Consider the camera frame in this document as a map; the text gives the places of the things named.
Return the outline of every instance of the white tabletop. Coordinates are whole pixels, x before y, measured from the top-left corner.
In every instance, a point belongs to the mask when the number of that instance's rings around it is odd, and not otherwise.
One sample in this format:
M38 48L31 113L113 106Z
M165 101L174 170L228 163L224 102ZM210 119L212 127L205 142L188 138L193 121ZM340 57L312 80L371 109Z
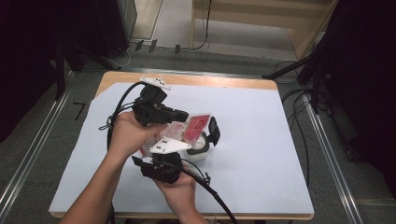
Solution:
M106 124L119 99L132 83L116 83L90 106L78 142L65 168L49 211L67 211L82 192L106 154ZM132 102L141 88L124 103ZM196 162L212 177L218 192L239 217L310 219L314 215L301 165L276 90L172 85L163 102L190 114L211 113L221 138L204 161ZM125 164L113 203L116 215L172 216L166 201L132 160ZM197 209L206 216L226 217L224 210L197 186Z

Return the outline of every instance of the gray floor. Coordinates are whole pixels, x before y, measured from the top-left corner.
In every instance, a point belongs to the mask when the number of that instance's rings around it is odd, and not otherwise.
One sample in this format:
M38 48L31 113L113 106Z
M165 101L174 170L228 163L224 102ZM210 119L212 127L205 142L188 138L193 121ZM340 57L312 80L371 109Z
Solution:
M191 0L166 0L152 39L157 46L188 48L191 43ZM195 20L194 46L205 40L206 21ZM225 21L210 21L202 51L283 61L296 60L286 29Z
M216 72L237 74L239 76L260 78L262 74L274 71L277 60L186 51L175 54L172 49L156 49L149 53L148 48L130 51L131 63L122 70L140 68L167 69L179 71ZM127 57L118 58L127 61ZM78 139L79 130L88 111L88 105L95 95L103 73L106 71L94 62L86 62L83 72L77 74L70 95L62 113L54 124L47 142L43 146L35 165L24 183L21 192L13 204L5 223L57 223L59 220L48 213L50 202L62 177L70 153ZM290 90L298 89L295 74L290 73L277 81L279 94L283 96ZM41 122L43 122L53 104L55 88L46 92L37 105L23 119L7 141L0 144L1 152L1 188L13 176L30 143L33 141ZM85 103L82 115L75 120L79 105ZM285 103L286 115L292 113L293 99ZM334 153L342 167L346 181L358 203L364 223L395 223L396 203L391 199L382 175L369 164L350 162L346 156L346 146L340 138L332 120L326 113L320 114L326 132L331 139ZM315 131L306 111L298 115L307 138L310 162L309 189L315 208L315 216L307 223L348 223L344 206L332 180L329 167L324 159ZM306 173L306 156L296 125L291 133ZM267 223L287 223L269 220Z

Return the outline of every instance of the floor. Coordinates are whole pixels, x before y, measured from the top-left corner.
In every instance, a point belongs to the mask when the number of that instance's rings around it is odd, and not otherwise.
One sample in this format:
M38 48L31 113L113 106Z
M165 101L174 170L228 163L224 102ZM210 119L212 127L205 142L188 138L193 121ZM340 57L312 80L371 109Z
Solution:
M206 44L203 50L175 54L175 45L182 47L189 45L191 21L191 18L187 18L188 10L191 9L189 3L190 1L163 1L160 13L151 17L158 16L157 23L150 26L155 29L147 32L142 38L146 39L145 45L150 45L152 39L158 39L158 48L154 52L149 52L147 46L139 51L130 49L129 53L122 53L114 61L117 63L130 61L122 67L124 71L149 68L260 78L260 75L270 74L296 60L288 37L285 35L286 32L281 29L236 26L212 21L209 23L209 44ZM198 46L203 40L202 22L196 21L195 27L197 34L195 44ZM229 36L227 35L229 32L236 32L238 35ZM244 42L245 34L251 34L247 42ZM222 42L227 44L219 44L218 42L221 42L219 40L227 40ZM32 165L30 174L26 176L23 187L18 189L19 196L14 199L12 208L7 212L7 218L0 219L0 223L58 222L57 218L51 217L48 213L49 204L87 113L86 109L82 110L81 117L75 119L81 109L81 106L75 103L84 103L89 107L89 102L105 71L97 63L86 62L84 71L75 74L74 82L69 84L71 91L65 99L62 112L51 127L45 144L41 146L41 152ZM295 82L294 73L287 74L276 83L281 96L300 88ZM6 187L8 180L17 171L20 161L35 140L35 134L39 132L41 124L53 106L54 93L55 87L49 89L26 115L12 136L0 144L1 189ZM293 99L284 105L287 117L292 114L292 105ZM360 211L361 220L353 221L348 218L340 198L340 189L335 185L333 173L328 166L309 113L302 111L299 119L307 136L309 160L305 155L302 137L296 125L291 133L304 174L310 176L309 190L316 213L311 221L293 221L293 223L396 223L396 202L391 198L382 175L370 164L350 162L345 151L346 144L340 138L331 117L326 112L320 112L319 115L330 139L333 155ZM306 169L308 163L311 167L310 173ZM289 222L268 220L267 223Z
M134 3L138 13L132 39L151 40L163 7L163 0L135 0Z

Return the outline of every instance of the metal frame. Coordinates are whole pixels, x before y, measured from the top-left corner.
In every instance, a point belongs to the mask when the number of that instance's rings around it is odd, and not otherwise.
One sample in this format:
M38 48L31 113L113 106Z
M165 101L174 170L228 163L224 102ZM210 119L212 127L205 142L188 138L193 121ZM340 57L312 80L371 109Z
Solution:
M26 152L20 166L18 167L14 176L12 176L11 180L8 182L5 190L2 192L0 198L0 223L5 222L12 204L14 204L15 200L17 199L17 196L20 193L21 188L25 180L27 179L27 176L32 170L32 167L35 164L35 161L40 154L40 151L44 146L55 121L57 120L59 114L62 111L62 108L64 107L64 103L66 102L67 97L70 93L74 78L74 73L70 72L68 75L70 84L68 85L67 89L60 97L60 99L53 103L52 108L50 109L47 117L45 118L43 124L38 130L35 139L33 140L28 151Z
M304 97L304 102L306 104L310 102L309 95L305 94L303 97ZM311 119L312 125L317 134L320 147L323 150L324 157L329 166L330 173L332 174L332 179L334 181L334 184L337 187L341 202L343 203L344 208L346 210L346 215L349 219L349 222L356 224L363 223L358 206L356 205L355 199L353 198L353 195L349 189L347 181L344 178L343 172L341 171L337 159L335 158L335 155L332 150L332 146L324 131L319 114L315 113L311 105L308 105L306 107L306 110L308 112L309 118Z

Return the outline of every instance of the human hand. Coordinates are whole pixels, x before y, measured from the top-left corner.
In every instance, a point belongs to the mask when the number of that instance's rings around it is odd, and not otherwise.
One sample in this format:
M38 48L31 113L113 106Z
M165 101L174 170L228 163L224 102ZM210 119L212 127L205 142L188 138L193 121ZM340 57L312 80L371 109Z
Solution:
M126 160L141 148L149 137L160 133L166 127L166 124L150 124L144 127L136 120L134 111L121 113L116 118L108 153Z
M153 181L181 223L207 223L195 208L196 182L192 177L181 173L173 184Z

